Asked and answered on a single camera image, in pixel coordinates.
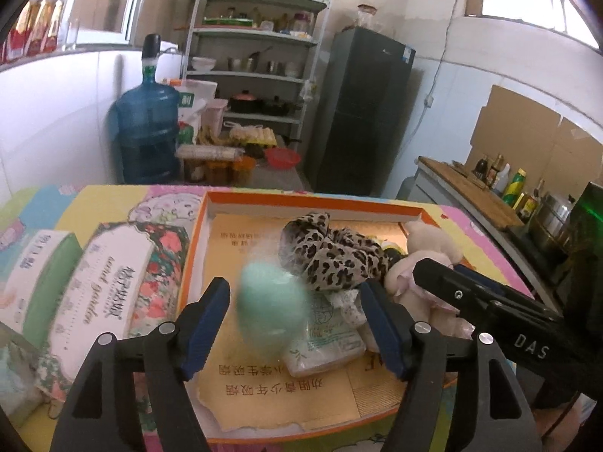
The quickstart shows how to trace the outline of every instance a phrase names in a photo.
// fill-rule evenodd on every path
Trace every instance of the wooden cutting board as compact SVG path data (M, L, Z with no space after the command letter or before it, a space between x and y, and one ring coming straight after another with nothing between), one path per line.
M488 219L496 229L502 231L509 226L523 226L523 223L511 207L506 205L488 189L484 190L462 176L450 165L424 157L419 157L418 161L448 182L452 188Z

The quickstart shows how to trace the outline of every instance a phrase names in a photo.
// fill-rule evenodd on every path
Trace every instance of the blurry green ball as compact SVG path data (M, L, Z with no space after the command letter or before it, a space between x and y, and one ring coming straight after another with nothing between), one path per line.
M263 356L276 357L304 330L310 298L300 280L265 262L245 265L236 299L243 338Z

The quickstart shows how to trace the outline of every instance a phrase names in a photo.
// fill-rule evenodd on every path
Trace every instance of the white bottle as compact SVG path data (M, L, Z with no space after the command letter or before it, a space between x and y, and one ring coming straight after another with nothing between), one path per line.
M511 165L507 163L507 165L505 165L505 167L498 172L498 175L496 175L496 180L494 180L494 183L492 184L492 191L499 197L502 197L502 194L509 183L510 170Z

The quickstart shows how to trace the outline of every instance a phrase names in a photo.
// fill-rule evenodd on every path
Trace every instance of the stuffed animal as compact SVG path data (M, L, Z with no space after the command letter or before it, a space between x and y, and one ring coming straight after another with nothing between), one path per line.
M419 287L412 276L420 260L431 258L452 268L461 262L462 251L448 233L436 226L412 221L405 228L409 233L408 256L389 269L385 275L385 289L395 302L408 310L415 321L429 322L446 336L471 338L474 327L457 317L458 310L424 287Z

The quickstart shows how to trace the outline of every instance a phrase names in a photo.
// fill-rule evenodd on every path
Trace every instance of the dark gray refrigerator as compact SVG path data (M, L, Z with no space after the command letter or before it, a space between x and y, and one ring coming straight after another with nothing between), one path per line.
M335 37L306 157L316 192L375 195L391 169L415 52L363 28Z

